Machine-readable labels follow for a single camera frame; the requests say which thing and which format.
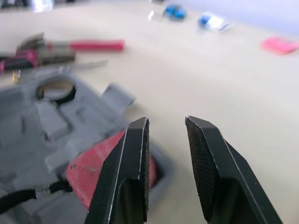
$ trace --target gray tool organizer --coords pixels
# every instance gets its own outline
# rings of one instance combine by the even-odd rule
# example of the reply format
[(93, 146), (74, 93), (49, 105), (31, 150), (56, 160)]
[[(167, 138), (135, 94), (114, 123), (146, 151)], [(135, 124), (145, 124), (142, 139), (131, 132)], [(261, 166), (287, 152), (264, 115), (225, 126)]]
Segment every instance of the gray tool organizer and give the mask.
[[(70, 75), (45, 77), (0, 91), (0, 197), (65, 178), (81, 152), (128, 126), (121, 116), (134, 97), (115, 84), (101, 97)], [(173, 177), (172, 162), (156, 146), (156, 185), (149, 206)], [(72, 193), (27, 201), (0, 216), (1, 224), (83, 224), (87, 210)]]

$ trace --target pink handle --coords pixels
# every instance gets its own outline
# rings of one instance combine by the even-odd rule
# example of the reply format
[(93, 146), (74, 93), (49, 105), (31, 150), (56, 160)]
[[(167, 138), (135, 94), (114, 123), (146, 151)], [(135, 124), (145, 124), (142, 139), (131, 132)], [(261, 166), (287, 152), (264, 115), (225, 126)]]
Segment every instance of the pink handle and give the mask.
[(68, 47), (75, 51), (122, 51), (125, 45), (123, 40), (115, 41), (72, 41), (68, 44), (50, 43), (47, 48)]

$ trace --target blue object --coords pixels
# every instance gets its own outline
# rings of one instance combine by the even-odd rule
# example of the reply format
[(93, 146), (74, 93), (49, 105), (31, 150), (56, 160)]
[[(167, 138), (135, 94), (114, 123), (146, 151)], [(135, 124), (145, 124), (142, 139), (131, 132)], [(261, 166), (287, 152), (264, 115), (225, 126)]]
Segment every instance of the blue object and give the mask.
[(199, 23), (204, 26), (207, 24), (207, 22), (209, 22), (210, 18), (210, 15), (203, 15), (202, 17), (200, 17)]
[(164, 15), (172, 19), (183, 19), (186, 17), (186, 10), (184, 10), (180, 5), (168, 5), (164, 10)]

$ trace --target pink eraser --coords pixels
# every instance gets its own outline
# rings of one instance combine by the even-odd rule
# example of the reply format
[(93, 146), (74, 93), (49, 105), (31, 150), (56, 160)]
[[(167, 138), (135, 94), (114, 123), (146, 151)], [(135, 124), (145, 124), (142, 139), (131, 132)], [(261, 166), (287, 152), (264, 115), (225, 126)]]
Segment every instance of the pink eraser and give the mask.
[(299, 48), (299, 44), (280, 37), (271, 37), (262, 42), (262, 48), (277, 54), (288, 54)]

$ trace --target circular cutout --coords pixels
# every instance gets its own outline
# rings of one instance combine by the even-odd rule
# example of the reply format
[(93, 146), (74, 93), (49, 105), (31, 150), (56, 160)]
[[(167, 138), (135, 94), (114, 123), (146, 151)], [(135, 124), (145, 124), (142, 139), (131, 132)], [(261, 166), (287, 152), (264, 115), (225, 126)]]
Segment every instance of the circular cutout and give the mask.
[(38, 99), (49, 99), (58, 105), (75, 98), (76, 87), (70, 80), (56, 80), (40, 86), (37, 90)]

